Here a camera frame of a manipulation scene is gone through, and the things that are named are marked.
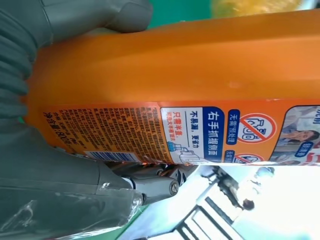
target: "yellow object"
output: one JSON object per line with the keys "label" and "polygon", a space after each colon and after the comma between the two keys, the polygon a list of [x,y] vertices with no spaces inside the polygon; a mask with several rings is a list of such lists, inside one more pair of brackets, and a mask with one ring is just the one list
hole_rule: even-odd
{"label": "yellow object", "polygon": [[212,0],[215,18],[291,12],[302,0]]}
{"label": "yellow object", "polygon": [[98,160],[314,165],[318,19],[262,14],[55,44],[27,81],[25,121]]}

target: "bottle label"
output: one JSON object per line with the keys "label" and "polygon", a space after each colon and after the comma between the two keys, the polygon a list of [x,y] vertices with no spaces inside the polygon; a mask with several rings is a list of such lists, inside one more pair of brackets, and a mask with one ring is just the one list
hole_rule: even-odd
{"label": "bottle label", "polygon": [[42,111],[70,152],[118,162],[320,163],[318,100],[62,105]]}

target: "icon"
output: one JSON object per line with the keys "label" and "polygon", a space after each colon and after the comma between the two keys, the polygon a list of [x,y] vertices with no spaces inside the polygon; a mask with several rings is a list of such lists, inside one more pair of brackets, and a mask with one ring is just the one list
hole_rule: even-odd
{"label": "icon", "polygon": [[240,119],[238,140],[245,144],[263,143],[273,137],[275,130],[275,122],[268,115],[248,114]]}
{"label": "icon", "polygon": [[235,164],[251,164],[255,162],[263,162],[263,158],[260,155],[253,153],[240,153],[234,156]]}

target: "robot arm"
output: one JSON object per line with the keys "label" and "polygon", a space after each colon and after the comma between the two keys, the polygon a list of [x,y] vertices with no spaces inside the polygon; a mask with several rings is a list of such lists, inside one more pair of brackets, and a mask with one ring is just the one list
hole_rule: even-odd
{"label": "robot arm", "polygon": [[20,97],[38,48],[97,27],[142,31],[151,14],[147,0],[0,2],[0,238],[122,226],[142,204],[141,193],[105,164],[55,150],[17,118],[27,111]]}

